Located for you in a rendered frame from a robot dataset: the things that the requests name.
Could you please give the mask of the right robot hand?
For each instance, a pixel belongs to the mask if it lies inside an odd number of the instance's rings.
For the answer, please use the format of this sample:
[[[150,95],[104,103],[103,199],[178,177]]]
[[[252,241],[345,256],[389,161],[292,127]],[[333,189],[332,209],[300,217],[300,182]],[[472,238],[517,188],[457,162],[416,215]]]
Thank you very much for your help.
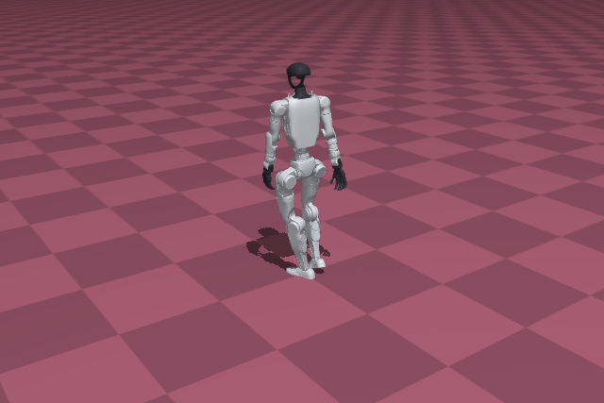
[[[335,177],[335,179],[336,179],[336,185],[335,185],[334,190],[337,189],[338,184],[339,184],[339,188],[338,188],[337,191],[344,189],[346,187],[346,185],[347,185],[344,170],[341,168],[341,167],[343,167],[341,159],[338,159],[338,165],[339,166],[333,166],[332,165],[332,168],[334,169],[334,171],[333,171],[334,174],[332,176],[332,179],[330,180],[330,184],[331,184],[333,182],[334,177]]]

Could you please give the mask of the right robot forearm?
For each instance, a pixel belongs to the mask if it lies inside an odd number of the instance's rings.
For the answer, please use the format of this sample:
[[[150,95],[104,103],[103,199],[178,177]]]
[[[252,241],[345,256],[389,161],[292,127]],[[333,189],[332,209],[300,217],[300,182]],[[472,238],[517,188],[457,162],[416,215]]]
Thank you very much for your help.
[[[333,128],[333,130],[334,130],[334,128]],[[331,164],[333,166],[339,166],[338,159],[341,159],[341,157],[340,157],[340,151],[338,149],[337,137],[336,137],[335,131],[334,131],[334,136],[327,138],[326,143],[327,143],[327,148],[328,148],[328,152],[329,152],[328,154],[331,159]]]

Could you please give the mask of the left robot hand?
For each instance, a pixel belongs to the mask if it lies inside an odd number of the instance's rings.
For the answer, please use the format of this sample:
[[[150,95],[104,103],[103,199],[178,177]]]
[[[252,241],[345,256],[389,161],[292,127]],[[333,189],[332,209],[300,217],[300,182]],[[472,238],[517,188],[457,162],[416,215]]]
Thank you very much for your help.
[[[265,186],[267,186],[267,188],[269,188],[271,190],[275,189],[274,187],[271,186],[271,173],[273,172],[273,170],[274,170],[273,164],[270,164],[268,166],[268,170],[266,170],[266,168],[263,166],[263,173],[262,173],[263,182],[264,182]]]

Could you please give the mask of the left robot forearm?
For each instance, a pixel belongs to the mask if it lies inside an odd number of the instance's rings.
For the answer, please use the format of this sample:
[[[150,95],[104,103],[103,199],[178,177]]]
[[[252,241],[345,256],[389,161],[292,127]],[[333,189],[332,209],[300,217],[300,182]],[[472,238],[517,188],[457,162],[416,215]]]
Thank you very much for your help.
[[[268,166],[270,164],[273,164],[275,167],[277,144],[272,143],[272,136],[269,132],[266,132],[266,134],[265,134],[265,141],[266,141],[266,145],[265,145],[266,152],[265,152],[265,161],[263,163],[263,166],[266,168],[266,170],[268,170]]]

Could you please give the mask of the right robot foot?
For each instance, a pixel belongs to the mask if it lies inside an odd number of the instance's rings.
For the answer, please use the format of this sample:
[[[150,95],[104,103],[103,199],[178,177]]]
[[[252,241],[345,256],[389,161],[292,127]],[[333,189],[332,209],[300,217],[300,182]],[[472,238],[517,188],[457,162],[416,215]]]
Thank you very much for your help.
[[[323,259],[318,259],[316,261],[310,261],[308,264],[309,268],[322,268],[326,267],[326,263]]]

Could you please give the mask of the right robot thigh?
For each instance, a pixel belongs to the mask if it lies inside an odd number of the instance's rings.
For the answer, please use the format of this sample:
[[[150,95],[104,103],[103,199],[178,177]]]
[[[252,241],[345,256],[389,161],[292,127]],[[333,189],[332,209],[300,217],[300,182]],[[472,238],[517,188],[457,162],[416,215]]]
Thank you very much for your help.
[[[315,173],[307,178],[301,179],[302,217],[306,221],[315,220],[316,208],[313,202],[320,183],[319,177],[323,176],[327,168],[320,160],[315,159]]]

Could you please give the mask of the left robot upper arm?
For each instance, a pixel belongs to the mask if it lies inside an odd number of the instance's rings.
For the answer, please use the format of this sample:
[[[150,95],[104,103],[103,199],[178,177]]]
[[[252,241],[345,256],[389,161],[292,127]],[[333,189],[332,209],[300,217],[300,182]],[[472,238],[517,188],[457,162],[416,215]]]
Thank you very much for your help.
[[[288,107],[286,100],[274,101],[270,106],[270,130],[268,131],[272,136],[272,143],[276,143],[280,140],[280,128],[282,116],[285,114]]]

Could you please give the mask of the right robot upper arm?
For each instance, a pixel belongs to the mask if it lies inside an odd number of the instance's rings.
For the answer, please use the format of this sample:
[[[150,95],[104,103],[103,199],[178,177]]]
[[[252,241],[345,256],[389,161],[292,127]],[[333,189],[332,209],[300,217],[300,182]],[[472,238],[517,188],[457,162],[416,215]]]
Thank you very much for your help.
[[[332,117],[330,111],[330,101],[326,96],[317,95],[320,100],[320,118],[324,127],[321,128],[323,138],[334,136],[332,127]]]

